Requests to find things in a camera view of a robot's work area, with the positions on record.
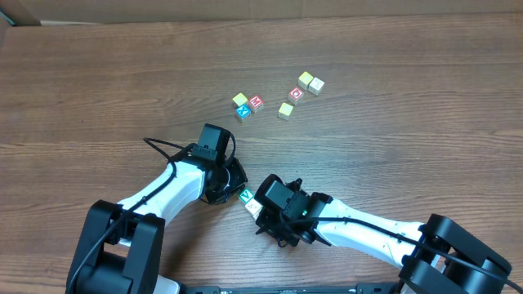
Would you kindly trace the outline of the green A wooden block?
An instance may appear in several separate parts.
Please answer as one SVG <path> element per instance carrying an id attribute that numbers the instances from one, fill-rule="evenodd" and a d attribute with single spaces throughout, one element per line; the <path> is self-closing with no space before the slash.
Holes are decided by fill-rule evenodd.
<path id="1" fill-rule="evenodd" d="M 254 198 L 254 193 L 249 188 L 245 188 L 244 190 L 242 190 L 239 193 L 239 200 L 243 204 L 247 204 L 253 198 Z"/>

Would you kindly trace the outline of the blue T wooden block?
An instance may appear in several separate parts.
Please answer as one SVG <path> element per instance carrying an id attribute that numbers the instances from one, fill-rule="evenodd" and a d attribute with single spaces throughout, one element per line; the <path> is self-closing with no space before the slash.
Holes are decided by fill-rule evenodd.
<path id="1" fill-rule="evenodd" d="M 254 219 L 257 219 L 263 206 L 256 199 L 252 198 L 245 204 L 245 208 Z"/>

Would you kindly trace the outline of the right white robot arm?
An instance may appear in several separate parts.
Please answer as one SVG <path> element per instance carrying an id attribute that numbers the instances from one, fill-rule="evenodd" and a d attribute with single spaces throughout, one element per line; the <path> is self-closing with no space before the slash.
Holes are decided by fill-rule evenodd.
<path id="1" fill-rule="evenodd" d="M 500 293 L 509 286 L 510 263 L 446 216 L 428 221 L 388 220 L 349 207 L 330 195 L 269 175 L 253 196 L 256 219 L 280 247 L 318 241 L 348 247 L 399 269 L 400 293 Z"/>

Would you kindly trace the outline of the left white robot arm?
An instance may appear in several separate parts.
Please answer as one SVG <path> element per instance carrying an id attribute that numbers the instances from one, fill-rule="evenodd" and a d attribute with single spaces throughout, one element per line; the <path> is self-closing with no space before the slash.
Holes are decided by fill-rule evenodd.
<path id="1" fill-rule="evenodd" d="M 143 190 L 118 203 L 99 200 L 87 212 L 66 282 L 68 293 L 182 293 L 159 275 L 164 230 L 187 204 L 206 195 L 223 204 L 247 177 L 239 160 L 219 171 L 217 188 L 190 163 L 169 163 Z"/>

